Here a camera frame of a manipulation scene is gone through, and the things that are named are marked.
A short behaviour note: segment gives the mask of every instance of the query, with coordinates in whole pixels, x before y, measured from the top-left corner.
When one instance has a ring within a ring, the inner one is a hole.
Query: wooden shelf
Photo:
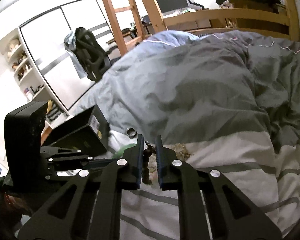
[[[13,61],[12,59],[22,51],[22,47],[22,44],[20,44],[19,47],[13,51],[11,58],[8,59],[8,64],[10,64]]]
[[[28,60],[28,58],[24,59],[16,68],[16,70],[14,71],[14,76],[18,75],[19,70],[23,67],[23,65],[26,63],[26,61]]]
[[[22,77],[22,78],[20,79],[20,81],[19,81],[19,86],[20,86],[20,84],[22,83],[22,81],[24,80],[24,78],[25,78],[32,70],[33,70],[33,68],[29,69],[29,70],[26,72],[26,74],[23,75],[23,77]]]
[[[35,97],[36,97],[37,95],[39,95],[40,92],[41,92],[42,90],[44,90],[45,88],[46,88],[46,86],[43,86],[42,88],[40,88],[40,90],[33,96],[33,98],[30,100],[30,102],[33,101],[33,100],[35,99]]]

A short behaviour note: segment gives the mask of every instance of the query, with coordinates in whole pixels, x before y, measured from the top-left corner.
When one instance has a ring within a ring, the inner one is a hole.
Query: grey stripe
[[[58,46],[55,47],[55,50],[63,49],[65,47],[64,43],[59,44]],[[44,57],[40,57],[35,61],[35,64],[39,66],[44,60]]]
[[[137,196],[142,196],[154,201],[158,201],[158,202],[163,202],[163,203],[167,203],[170,205],[174,205],[174,206],[178,206],[178,199],[177,198],[172,198],[172,197],[166,197],[166,196],[157,196],[153,193],[144,191],[144,190],[129,190],[131,193],[133,193],[134,195]]]
[[[249,170],[255,170],[255,169],[261,169],[265,173],[268,173],[268,174],[275,174],[274,167],[260,165],[259,163],[256,163],[256,162],[235,163],[235,164],[229,164],[229,165],[216,166],[216,167],[209,168],[209,170],[218,170],[218,171],[221,171],[222,173],[249,171]]]
[[[289,205],[291,203],[298,203],[298,202],[299,202],[298,197],[291,197],[291,198],[288,198],[288,199],[283,200],[281,202],[277,201],[275,203],[272,203],[272,204],[269,204],[269,205],[266,205],[266,206],[263,206],[263,207],[259,207],[259,208],[263,211],[263,213],[269,213],[271,211],[276,210],[279,207]]]
[[[88,31],[93,32],[93,31],[95,31],[95,30],[98,30],[98,29],[103,28],[103,27],[106,27],[106,26],[108,26],[107,23],[102,23],[102,24],[100,24],[100,25],[97,25],[97,26],[92,27],[92,28],[89,29]]]
[[[97,40],[97,39],[99,39],[99,38],[101,38],[101,37],[103,37],[103,36],[105,36],[105,35],[107,35],[107,34],[109,34],[109,33],[111,33],[111,30],[110,30],[110,29],[107,30],[107,31],[105,31],[105,32],[103,32],[103,33],[97,34],[97,35],[95,36],[95,38],[96,38],[96,40]]]
[[[297,222],[293,223],[291,226],[289,226],[288,228],[286,228],[285,230],[282,231],[282,235],[284,236],[286,233],[290,232],[291,229],[294,228],[294,226],[296,225]]]
[[[65,58],[67,58],[69,54],[66,52],[54,61],[52,61],[49,65],[47,65],[43,70],[41,70],[42,76],[47,74],[50,70],[52,70],[56,65],[58,65],[61,61],[63,61]]]
[[[280,172],[279,177],[277,178],[277,180],[280,180],[284,175],[287,175],[289,173],[300,175],[300,170],[285,169],[285,170]]]
[[[152,238],[154,238],[156,240],[175,240],[173,238],[161,235],[161,234],[159,234],[157,232],[151,231],[148,228],[145,228],[138,220],[135,220],[133,218],[126,217],[126,216],[124,216],[124,215],[121,214],[121,219],[123,221],[126,221],[127,223],[133,225],[134,227],[138,228],[146,236],[152,237]]]

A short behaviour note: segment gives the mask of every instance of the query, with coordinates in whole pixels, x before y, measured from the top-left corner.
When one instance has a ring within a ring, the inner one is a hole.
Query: label sticker
[[[94,115],[91,118],[90,127],[95,132],[95,134],[98,135],[100,124]]]

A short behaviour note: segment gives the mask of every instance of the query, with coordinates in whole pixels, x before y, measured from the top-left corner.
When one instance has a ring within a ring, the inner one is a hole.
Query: computer monitor
[[[188,7],[187,0],[157,0],[162,13]]]

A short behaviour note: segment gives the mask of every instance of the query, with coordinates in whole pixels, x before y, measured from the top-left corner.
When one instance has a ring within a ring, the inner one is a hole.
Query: metal screw head
[[[79,171],[79,176],[80,177],[86,177],[89,175],[89,171],[88,170],[81,170]]]
[[[220,176],[220,171],[217,171],[217,170],[212,170],[212,171],[210,171],[210,175],[212,176],[212,177],[219,177]]]
[[[127,164],[127,160],[125,160],[125,159],[120,159],[120,160],[117,161],[117,164],[120,165],[120,166],[124,166],[124,165]]]
[[[174,160],[174,161],[172,161],[172,165],[173,166],[181,166],[182,165],[182,161],[181,160]]]

